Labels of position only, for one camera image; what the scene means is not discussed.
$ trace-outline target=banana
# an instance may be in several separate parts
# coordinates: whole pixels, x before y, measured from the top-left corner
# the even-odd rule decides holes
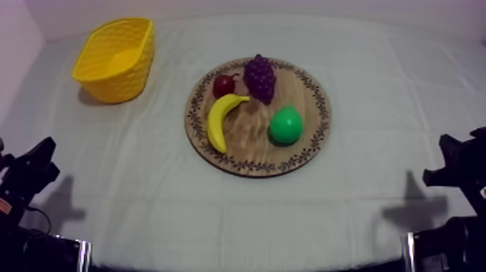
[[[229,93],[219,98],[211,107],[208,115],[208,138],[213,147],[221,152],[226,153],[226,142],[223,135],[224,117],[230,110],[236,108],[241,102],[250,101],[249,96],[238,96]]]

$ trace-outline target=green fruit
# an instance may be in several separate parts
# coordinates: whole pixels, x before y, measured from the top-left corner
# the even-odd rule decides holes
[[[270,121],[270,136],[277,143],[295,143],[302,134],[302,118],[293,106],[285,106]]]

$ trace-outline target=yellow basket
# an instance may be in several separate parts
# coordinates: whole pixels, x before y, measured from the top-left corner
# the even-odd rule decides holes
[[[153,22],[122,18],[90,34],[72,77],[99,101],[125,102],[143,91],[153,54]]]

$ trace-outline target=white tablecloth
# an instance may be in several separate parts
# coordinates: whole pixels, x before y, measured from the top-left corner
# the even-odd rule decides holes
[[[155,25],[144,93],[94,102],[70,77],[86,35],[51,41],[0,127],[19,155],[58,144],[58,180],[37,198],[54,231],[94,244],[98,263],[172,271],[298,271],[386,260],[400,235],[473,214],[458,190],[430,188],[438,138],[486,125],[479,43],[372,22],[211,17]],[[316,77],[333,108],[321,152],[265,180],[217,170],[184,131],[187,96],[215,66],[254,56]],[[43,227],[40,216],[24,224]]]

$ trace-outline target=white wall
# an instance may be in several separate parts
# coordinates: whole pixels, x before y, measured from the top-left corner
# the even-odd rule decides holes
[[[292,13],[371,19],[482,38],[484,0],[26,0],[50,38],[86,32],[122,16],[174,19],[216,14]]]
[[[0,124],[45,43],[22,0],[0,1]]]

